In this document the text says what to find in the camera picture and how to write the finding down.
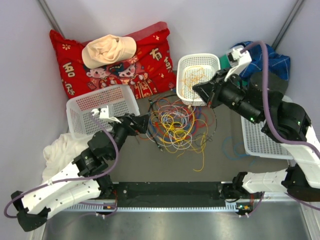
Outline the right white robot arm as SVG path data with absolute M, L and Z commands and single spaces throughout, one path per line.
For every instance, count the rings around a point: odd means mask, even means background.
M 246 86 L 237 74 L 227 76 L 227 72 L 226 69 L 219 70 L 211 80 L 198 83 L 192 89 L 212 109 L 225 105 L 252 124 L 263 123 L 261 132 L 279 143 L 264 113 L 262 72 L 255 72 Z M 274 172 L 239 172 L 221 193 L 227 198 L 245 198 L 260 192 L 278 192 L 304 202 L 319 202 L 320 159 L 305 145 L 320 147 L 311 119 L 302 106 L 283 100 L 287 81 L 270 72 L 268 83 L 270 118 L 276 132 L 283 139 L 294 142 L 281 146 L 293 157 L 295 165 Z

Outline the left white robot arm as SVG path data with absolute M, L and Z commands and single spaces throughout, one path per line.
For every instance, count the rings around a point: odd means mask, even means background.
M 150 115 L 126 113 L 111 117 L 111 131 L 100 122 L 100 130 L 88 141 L 88 147 L 62 170 L 41 185 L 11 194 L 14 216 L 25 232 L 31 232 L 59 212 L 91 199 L 109 198 L 114 191 L 110 172 L 119 160 L 127 137 L 145 134 Z

